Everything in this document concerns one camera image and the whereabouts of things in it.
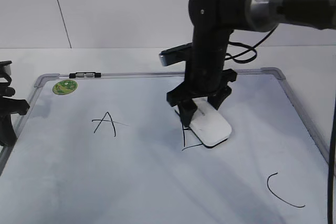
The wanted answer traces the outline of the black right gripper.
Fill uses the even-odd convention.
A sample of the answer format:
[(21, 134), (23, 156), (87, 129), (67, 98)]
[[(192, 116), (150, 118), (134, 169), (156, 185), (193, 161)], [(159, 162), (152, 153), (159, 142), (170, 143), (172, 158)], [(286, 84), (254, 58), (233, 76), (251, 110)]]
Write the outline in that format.
[(230, 32), (195, 32), (192, 54), (185, 65), (184, 81), (167, 93), (167, 102), (178, 105), (180, 119), (189, 127), (197, 105), (194, 98), (207, 97), (207, 102), (218, 110), (231, 95), (229, 82), (235, 82), (237, 72), (224, 69)]

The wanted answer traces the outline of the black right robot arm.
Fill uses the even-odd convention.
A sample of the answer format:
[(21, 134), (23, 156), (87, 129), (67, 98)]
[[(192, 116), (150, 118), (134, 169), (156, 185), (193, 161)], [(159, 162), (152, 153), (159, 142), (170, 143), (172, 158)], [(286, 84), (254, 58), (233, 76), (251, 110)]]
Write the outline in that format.
[(219, 108), (231, 94), (236, 73), (224, 70), (229, 38), (235, 30), (265, 33), (279, 24), (335, 29), (335, 0), (189, 0), (192, 42), (175, 47), (175, 61), (185, 61), (184, 81), (168, 92), (171, 106), (194, 106), (206, 97)]

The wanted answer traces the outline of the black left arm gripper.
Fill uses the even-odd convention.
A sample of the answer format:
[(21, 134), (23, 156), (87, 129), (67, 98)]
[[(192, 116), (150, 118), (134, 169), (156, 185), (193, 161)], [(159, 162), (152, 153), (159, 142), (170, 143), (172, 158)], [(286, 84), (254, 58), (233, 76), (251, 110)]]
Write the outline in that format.
[(16, 133), (10, 114), (25, 115), (30, 106), (26, 100), (13, 99), (15, 89), (10, 87), (11, 77), (4, 77), (1, 82), (1, 146), (14, 146), (17, 141)]

